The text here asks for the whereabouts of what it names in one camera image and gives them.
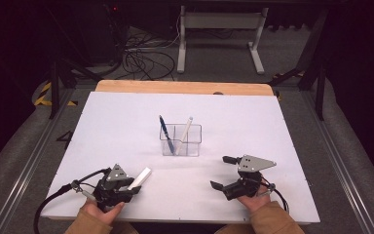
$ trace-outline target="human hand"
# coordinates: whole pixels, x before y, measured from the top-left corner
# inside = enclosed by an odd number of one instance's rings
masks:
[[[259,210],[261,207],[264,205],[268,204],[271,202],[270,200],[270,195],[262,195],[262,196],[257,196],[257,194],[263,194],[267,192],[267,187],[264,185],[260,185],[259,190],[257,191],[256,195],[253,197],[247,197],[246,195],[242,197],[238,197],[238,200],[248,209],[248,211],[252,214],[255,211]]]
[[[124,202],[121,202],[115,205],[115,207],[111,209],[110,211],[108,211],[107,213],[104,213],[96,205],[96,201],[87,199],[82,209],[88,214],[94,216],[96,219],[100,220],[101,222],[107,225],[111,225],[111,223],[114,221],[115,217],[117,217],[117,215],[121,212],[123,207],[124,207]]]

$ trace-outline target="pen holder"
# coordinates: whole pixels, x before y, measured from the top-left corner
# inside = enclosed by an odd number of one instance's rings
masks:
[[[164,156],[199,156],[200,144],[202,143],[202,126],[191,125],[184,141],[181,140],[184,133],[185,124],[167,124],[167,139],[163,128],[160,129],[160,142]]]

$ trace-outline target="beige sleeve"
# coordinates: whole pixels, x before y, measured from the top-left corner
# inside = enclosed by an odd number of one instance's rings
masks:
[[[303,234],[293,218],[278,202],[271,202],[250,215],[251,225],[257,234]]]
[[[112,227],[80,209],[75,221],[68,227],[65,234],[109,234]]]

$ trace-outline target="blue pen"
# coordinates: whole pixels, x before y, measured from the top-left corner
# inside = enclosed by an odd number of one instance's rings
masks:
[[[171,141],[171,139],[168,136],[168,132],[167,132],[167,128],[166,128],[166,123],[164,122],[164,119],[163,119],[163,117],[161,115],[160,115],[160,123],[162,125],[162,129],[164,131],[164,134],[166,135],[166,138],[167,138],[167,143],[168,143],[169,151],[171,151],[171,154],[174,155],[174,145],[172,145],[172,141]]]

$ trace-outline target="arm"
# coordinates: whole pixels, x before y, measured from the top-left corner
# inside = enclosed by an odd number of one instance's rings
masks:
[[[260,186],[258,193],[267,191]],[[247,207],[250,213],[251,225],[257,234],[303,234],[303,230],[293,218],[281,208],[278,202],[271,202],[269,195],[239,197],[238,200]]]
[[[98,208],[95,201],[88,199],[65,234],[108,234],[112,229],[111,223],[123,207],[124,203],[120,203],[108,213],[104,213]]]

